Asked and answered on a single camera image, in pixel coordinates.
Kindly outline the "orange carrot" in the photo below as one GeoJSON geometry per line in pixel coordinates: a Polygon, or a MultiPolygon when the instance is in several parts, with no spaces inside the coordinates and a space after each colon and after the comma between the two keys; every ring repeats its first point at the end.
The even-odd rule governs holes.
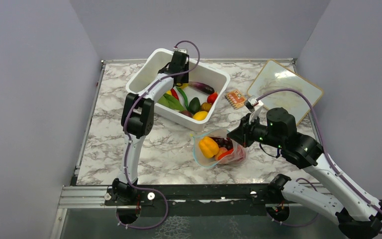
{"type": "Polygon", "coordinates": [[[222,160],[224,157],[226,157],[226,156],[228,156],[228,155],[231,155],[233,152],[234,152],[234,149],[230,149],[230,150],[228,150],[226,153],[224,153],[224,154],[221,155],[220,160],[222,160]]]}

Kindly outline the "peach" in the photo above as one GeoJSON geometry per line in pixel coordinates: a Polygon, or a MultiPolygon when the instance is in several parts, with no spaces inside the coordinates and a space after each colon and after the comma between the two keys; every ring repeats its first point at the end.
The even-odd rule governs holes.
{"type": "Polygon", "coordinates": [[[225,148],[225,147],[221,147],[221,148],[219,148],[219,151],[218,151],[218,153],[214,156],[214,159],[215,159],[216,161],[219,161],[220,158],[221,158],[221,155],[224,154],[224,153],[226,153],[227,151],[228,151],[228,149],[225,148]]]}

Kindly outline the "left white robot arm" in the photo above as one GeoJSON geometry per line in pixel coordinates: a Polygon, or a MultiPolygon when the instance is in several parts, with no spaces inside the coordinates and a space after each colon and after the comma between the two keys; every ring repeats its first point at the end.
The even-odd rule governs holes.
{"type": "Polygon", "coordinates": [[[121,118],[125,133],[124,156],[121,172],[112,183],[113,198],[124,204],[131,204],[137,198],[137,167],[144,139],[153,127],[155,103],[175,84],[188,82],[189,59],[185,50],[175,50],[170,62],[147,87],[125,98],[121,118]]]}

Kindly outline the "purple grape bunch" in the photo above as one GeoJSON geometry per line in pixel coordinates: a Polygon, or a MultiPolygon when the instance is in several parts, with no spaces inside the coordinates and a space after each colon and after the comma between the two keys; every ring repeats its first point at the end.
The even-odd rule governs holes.
{"type": "Polygon", "coordinates": [[[219,148],[233,149],[233,142],[229,138],[213,137],[212,139],[218,144],[219,148]]]}

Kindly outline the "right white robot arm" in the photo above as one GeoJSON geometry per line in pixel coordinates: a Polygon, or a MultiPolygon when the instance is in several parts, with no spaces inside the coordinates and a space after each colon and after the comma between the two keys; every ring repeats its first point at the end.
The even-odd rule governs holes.
{"type": "Polygon", "coordinates": [[[253,113],[246,114],[228,137],[243,147],[254,142],[275,147],[287,162],[317,179],[329,192],[326,196],[278,174],[267,186],[267,196],[301,204],[337,224],[350,239],[372,239],[382,233],[382,200],[357,185],[341,170],[313,137],[299,133],[294,116],[283,108],[266,114],[267,124],[253,113]]]}

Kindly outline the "red apple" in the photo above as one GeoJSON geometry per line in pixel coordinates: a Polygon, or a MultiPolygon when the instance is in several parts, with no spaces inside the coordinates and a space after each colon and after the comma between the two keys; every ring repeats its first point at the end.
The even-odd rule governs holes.
{"type": "Polygon", "coordinates": [[[238,164],[241,163],[246,159],[246,150],[241,145],[237,145],[236,148],[234,148],[233,152],[233,160],[231,163],[238,164]]]}

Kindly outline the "orange bell pepper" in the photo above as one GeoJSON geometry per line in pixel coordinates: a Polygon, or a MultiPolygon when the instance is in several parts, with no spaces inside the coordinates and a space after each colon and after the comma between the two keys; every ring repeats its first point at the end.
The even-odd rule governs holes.
{"type": "Polygon", "coordinates": [[[218,144],[208,136],[203,137],[198,146],[205,158],[213,158],[219,151],[218,144]]]}

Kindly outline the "clear zip top bag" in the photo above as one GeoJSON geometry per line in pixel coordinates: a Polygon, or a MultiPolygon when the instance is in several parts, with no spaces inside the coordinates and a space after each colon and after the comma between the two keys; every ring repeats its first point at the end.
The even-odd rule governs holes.
{"type": "Polygon", "coordinates": [[[194,135],[192,139],[195,162],[205,168],[242,163],[247,157],[246,149],[229,138],[228,133],[227,129],[219,128],[194,135]]]}

